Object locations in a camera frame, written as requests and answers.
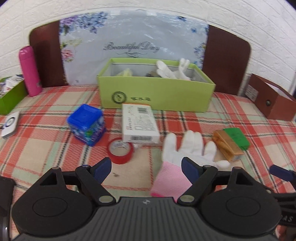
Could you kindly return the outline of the brown cardboard box right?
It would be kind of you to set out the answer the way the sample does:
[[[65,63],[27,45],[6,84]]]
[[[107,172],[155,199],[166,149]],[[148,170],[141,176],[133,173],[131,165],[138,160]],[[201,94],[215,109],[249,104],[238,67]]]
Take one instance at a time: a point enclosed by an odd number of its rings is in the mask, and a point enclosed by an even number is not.
[[[293,121],[295,98],[279,85],[252,74],[245,95],[256,105],[267,119]]]

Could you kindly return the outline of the gold brown box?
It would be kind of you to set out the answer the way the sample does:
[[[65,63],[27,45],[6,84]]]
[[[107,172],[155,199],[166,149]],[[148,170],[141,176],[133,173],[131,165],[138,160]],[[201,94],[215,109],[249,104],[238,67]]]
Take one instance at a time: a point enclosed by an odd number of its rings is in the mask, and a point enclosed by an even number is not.
[[[242,158],[244,154],[243,150],[238,147],[234,140],[225,131],[214,131],[212,140],[228,161],[237,161]]]

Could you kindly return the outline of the red tape roll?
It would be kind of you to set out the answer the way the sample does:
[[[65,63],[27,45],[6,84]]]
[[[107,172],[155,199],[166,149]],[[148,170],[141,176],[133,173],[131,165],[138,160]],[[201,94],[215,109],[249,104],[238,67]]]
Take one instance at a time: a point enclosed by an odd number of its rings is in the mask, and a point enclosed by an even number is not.
[[[130,161],[134,147],[131,143],[124,142],[121,138],[114,138],[108,143],[107,153],[112,163],[122,165]]]

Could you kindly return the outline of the floral packaged pillow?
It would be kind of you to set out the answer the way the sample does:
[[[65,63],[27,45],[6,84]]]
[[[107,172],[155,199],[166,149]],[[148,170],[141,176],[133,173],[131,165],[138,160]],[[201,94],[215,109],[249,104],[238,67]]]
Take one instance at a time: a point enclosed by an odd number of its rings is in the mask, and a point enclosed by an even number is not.
[[[110,9],[59,21],[64,73],[70,85],[95,85],[111,58],[179,60],[203,66],[209,25],[170,12]]]

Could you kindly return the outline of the blue plastic jar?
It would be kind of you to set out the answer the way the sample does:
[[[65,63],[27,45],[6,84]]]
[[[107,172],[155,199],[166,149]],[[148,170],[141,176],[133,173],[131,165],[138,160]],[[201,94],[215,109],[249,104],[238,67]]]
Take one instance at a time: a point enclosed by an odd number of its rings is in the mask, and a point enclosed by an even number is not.
[[[101,109],[82,104],[67,118],[73,135],[88,146],[93,147],[106,132],[106,124]]]

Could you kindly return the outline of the plaid bed sheet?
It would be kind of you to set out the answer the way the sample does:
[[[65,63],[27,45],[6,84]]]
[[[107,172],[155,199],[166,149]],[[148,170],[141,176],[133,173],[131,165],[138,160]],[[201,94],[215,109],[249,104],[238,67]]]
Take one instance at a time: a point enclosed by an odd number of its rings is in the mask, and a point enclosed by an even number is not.
[[[1,175],[16,182],[14,199],[52,167],[72,171],[83,164],[94,165],[107,156],[107,144],[121,136],[121,111],[106,109],[107,131],[94,146],[76,139],[67,117],[81,104],[100,106],[96,87],[54,87],[37,97],[26,97],[17,106],[21,117],[16,133],[1,139]],[[154,111],[161,136],[184,131],[200,132],[209,141],[215,130],[240,128],[250,142],[236,161],[262,184],[277,192],[293,192],[289,183],[269,174],[273,164],[295,168],[295,122],[268,120],[247,98],[214,93],[206,113]],[[98,220],[69,235],[69,240],[226,240],[201,222],[191,210],[161,200],[150,208],[149,191],[162,163],[161,145],[138,148],[124,165],[114,165],[104,187],[121,207],[98,214]]]

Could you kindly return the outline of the dark brown headboard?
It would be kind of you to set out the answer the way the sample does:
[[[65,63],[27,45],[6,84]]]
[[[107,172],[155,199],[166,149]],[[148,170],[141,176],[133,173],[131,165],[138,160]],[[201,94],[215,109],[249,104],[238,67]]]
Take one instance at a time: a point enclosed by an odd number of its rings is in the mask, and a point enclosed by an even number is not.
[[[59,22],[37,27],[29,34],[43,87],[67,85],[59,47]],[[240,37],[210,25],[203,72],[216,84],[215,90],[237,95],[247,69],[251,46]]]

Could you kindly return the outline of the white remote device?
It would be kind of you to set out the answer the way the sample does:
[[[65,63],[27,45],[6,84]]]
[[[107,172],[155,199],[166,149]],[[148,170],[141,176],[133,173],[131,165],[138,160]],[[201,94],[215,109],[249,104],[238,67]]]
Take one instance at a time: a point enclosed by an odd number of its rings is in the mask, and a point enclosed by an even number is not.
[[[8,138],[16,133],[18,127],[21,112],[16,111],[6,116],[4,124],[1,129],[1,137]]]

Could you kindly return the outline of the green tray box left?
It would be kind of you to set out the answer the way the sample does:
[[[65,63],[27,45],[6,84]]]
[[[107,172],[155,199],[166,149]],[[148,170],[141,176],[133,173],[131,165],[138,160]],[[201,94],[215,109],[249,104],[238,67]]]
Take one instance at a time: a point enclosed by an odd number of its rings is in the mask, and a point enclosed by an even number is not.
[[[1,115],[7,115],[28,95],[22,74],[1,79]]]

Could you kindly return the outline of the white medicine box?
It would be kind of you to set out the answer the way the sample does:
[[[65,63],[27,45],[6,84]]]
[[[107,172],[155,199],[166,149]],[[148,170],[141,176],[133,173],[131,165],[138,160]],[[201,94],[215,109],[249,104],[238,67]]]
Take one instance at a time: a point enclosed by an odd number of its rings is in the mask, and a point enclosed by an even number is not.
[[[122,140],[127,143],[157,144],[160,133],[149,105],[122,105]]]

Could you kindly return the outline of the pink thermos bottle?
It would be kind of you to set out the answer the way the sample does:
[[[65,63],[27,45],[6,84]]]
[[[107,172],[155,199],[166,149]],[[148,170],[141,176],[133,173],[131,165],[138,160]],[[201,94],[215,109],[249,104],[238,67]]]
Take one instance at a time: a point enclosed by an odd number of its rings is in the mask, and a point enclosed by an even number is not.
[[[41,93],[42,86],[32,46],[25,46],[20,49],[18,58],[28,94],[30,97],[37,96]]]

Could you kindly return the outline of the large green cardboard box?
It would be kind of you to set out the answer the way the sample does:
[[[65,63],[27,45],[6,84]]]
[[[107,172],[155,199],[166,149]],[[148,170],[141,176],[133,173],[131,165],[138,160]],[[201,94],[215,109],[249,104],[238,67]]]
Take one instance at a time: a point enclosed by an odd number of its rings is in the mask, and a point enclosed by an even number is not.
[[[148,77],[157,69],[155,59],[111,58],[97,76],[101,105],[121,108],[144,104],[154,110],[206,112],[215,83],[195,64],[185,75],[190,80]]]

